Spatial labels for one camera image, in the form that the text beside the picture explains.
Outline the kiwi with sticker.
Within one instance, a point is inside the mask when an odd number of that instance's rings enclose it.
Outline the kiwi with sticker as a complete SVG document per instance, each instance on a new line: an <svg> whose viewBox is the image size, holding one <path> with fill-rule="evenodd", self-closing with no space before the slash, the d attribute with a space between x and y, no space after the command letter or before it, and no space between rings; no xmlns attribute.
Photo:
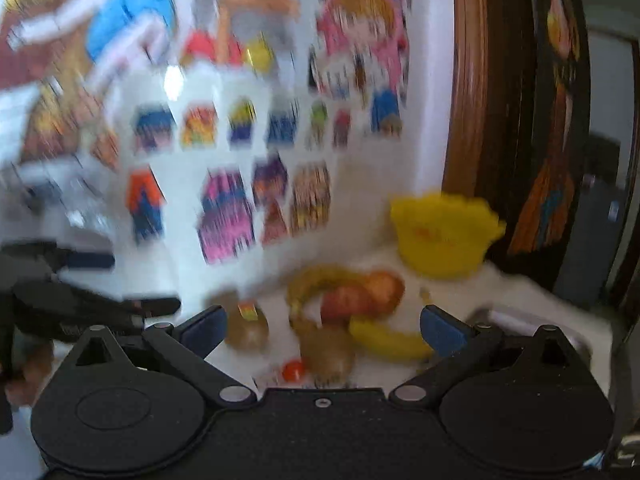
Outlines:
<svg viewBox="0 0 640 480"><path fill-rule="evenodd" d="M241 352L262 352L268 347L269 324L255 301L240 302L227 311L224 341Z"/></svg>

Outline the yellow banana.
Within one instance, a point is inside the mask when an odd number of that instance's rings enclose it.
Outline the yellow banana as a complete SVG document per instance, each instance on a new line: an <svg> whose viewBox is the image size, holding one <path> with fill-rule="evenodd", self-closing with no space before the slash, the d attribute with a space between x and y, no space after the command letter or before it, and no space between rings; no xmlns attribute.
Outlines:
<svg viewBox="0 0 640 480"><path fill-rule="evenodd" d="M425 361L434 356L419 327L419 309L406 302L406 294L395 312L380 318L352 316L347 329L354 343L377 359L394 362Z"/></svg>

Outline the cherry tomato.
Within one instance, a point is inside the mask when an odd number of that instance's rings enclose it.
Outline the cherry tomato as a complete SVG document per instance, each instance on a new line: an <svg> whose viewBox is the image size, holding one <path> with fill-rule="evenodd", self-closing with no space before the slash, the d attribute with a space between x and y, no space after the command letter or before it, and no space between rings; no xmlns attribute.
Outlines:
<svg viewBox="0 0 640 480"><path fill-rule="evenodd" d="M301 382L306 375L306 367L301 360L292 360L286 362L281 370L281 377L289 384L297 384Z"/></svg>

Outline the red apple front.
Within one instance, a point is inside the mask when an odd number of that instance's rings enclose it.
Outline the red apple front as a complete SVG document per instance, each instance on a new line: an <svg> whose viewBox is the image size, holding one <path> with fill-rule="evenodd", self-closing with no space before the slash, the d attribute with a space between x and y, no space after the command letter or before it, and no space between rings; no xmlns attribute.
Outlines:
<svg viewBox="0 0 640 480"><path fill-rule="evenodd" d="M323 324L345 324L352 316L377 318L380 305L361 285L338 286L326 292L321 301L320 316Z"/></svg>

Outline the red apple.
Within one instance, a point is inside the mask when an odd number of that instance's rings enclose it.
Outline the red apple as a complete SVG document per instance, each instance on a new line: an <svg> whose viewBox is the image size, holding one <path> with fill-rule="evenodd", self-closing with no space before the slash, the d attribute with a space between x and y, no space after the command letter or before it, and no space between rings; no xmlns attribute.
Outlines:
<svg viewBox="0 0 640 480"><path fill-rule="evenodd" d="M373 298L373 314L378 318L393 314L406 290L405 282L398 274L385 270L370 273L363 286Z"/></svg>
<svg viewBox="0 0 640 480"><path fill-rule="evenodd" d="M361 285L338 286L326 292L321 301L320 316L323 324L345 324L352 316L377 318L380 305Z"/></svg>

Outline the brown kiwi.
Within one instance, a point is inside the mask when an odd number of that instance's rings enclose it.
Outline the brown kiwi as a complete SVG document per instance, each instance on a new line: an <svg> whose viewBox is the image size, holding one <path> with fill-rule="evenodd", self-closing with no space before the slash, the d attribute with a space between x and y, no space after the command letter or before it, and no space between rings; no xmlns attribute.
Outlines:
<svg viewBox="0 0 640 480"><path fill-rule="evenodd" d="M316 327L298 334L299 353L314 381L320 385L347 382L355 365L352 336L341 327Z"/></svg>

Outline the brown spotted banana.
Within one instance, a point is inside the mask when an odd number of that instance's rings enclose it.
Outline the brown spotted banana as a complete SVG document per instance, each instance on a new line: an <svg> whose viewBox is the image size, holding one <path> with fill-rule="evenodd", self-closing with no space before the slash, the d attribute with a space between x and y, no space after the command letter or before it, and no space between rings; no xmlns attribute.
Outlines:
<svg viewBox="0 0 640 480"><path fill-rule="evenodd" d="M337 264L316 264L308 266L299 274L296 274L291 281L288 282L286 289L285 301L290 309L288 319L294 333L298 335L304 330L310 330L312 326L319 325L306 317L304 307L309 301L321 296L343 285L361 285L363 286L366 276L362 273L355 272L346 268L346 266L338 266ZM323 324L323 327L341 327L346 328L345 324Z"/></svg>

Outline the metal tray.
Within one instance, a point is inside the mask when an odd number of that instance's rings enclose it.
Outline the metal tray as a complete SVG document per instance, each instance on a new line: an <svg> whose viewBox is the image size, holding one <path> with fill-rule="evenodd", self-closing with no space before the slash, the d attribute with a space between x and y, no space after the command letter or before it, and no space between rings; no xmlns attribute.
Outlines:
<svg viewBox="0 0 640 480"><path fill-rule="evenodd" d="M591 347L585 338L572 328L552 322L539 315L516 310L498 304L486 304L475 309L465 320L469 326L477 324L495 325L502 329L503 333L510 336L534 336L536 330L544 325L558 326L568 339L578 356L587 366L591 365Z"/></svg>

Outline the yellow plastic bowl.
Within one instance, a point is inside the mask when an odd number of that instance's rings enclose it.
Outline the yellow plastic bowl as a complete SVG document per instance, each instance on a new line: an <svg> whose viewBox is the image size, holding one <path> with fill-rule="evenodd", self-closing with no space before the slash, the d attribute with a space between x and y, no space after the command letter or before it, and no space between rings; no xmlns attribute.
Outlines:
<svg viewBox="0 0 640 480"><path fill-rule="evenodd" d="M390 221L405 265L442 281L477 272L489 247L506 232L486 200L442 192L394 198Z"/></svg>

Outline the grey washing machine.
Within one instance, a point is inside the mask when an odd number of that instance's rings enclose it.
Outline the grey washing machine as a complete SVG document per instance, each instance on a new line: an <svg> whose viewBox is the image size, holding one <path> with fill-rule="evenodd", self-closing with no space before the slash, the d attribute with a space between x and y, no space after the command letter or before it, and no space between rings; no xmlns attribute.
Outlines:
<svg viewBox="0 0 640 480"><path fill-rule="evenodd" d="M628 167L620 163L620 142L591 133L570 240L553 292L588 308L608 279L626 212Z"/></svg>

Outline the houses drawing paper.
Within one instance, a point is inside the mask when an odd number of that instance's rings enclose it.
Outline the houses drawing paper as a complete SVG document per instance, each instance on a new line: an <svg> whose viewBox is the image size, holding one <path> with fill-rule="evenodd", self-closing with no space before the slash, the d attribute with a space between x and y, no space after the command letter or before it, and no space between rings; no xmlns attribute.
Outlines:
<svg viewBox="0 0 640 480"><path fill-rule="evenodd" d="M249 74L144 72L122 84L116 275L184 299L324 256L340 156L311 136L318 96Z"/></svg>

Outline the pink cartoon girl poster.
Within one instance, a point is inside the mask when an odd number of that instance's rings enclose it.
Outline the pink cartoon girl poster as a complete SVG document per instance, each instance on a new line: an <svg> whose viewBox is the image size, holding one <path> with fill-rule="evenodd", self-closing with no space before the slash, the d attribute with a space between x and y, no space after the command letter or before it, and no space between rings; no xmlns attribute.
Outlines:
<svg viewBox="0 0 640 480"><path fill-rule="evenodd" d="M375 136L402 133L409 6L410 0L318 0L309 88L367 114Z"/></svg>

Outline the dark door with lady painting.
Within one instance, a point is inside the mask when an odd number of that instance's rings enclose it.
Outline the dark door with lady painting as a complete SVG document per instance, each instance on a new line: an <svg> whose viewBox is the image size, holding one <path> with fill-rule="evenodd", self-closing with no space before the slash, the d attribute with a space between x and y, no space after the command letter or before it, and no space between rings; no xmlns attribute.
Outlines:
<svg viewBox="0 0 640 480"><path fill-rule="evenodd" d="M582 0L504 0L510 72L495 262L550 287L572 230L590 113Z"/></svg>

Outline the wooden door frame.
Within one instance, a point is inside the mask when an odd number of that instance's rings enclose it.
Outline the wooden door frame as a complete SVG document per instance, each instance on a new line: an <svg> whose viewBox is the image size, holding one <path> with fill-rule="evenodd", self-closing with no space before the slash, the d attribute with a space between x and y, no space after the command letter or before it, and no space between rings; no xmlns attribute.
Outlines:
<svg viewBox="0 0 640 480"><path fill-rule="evenodd" d="M442 190L492 202L489 75L489 0L454 0L454 72Z"/></svg>

